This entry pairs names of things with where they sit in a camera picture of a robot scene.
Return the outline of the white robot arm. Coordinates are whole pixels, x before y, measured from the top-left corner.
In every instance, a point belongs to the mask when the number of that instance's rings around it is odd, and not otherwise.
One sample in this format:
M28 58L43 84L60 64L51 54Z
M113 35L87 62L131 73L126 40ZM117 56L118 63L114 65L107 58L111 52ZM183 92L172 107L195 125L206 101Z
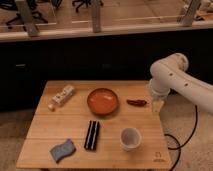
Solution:
M174 90L213 118L213 85L187 74L188 67L188 58L182 53L155 61L150 66L150 96L154 101L164 100Z

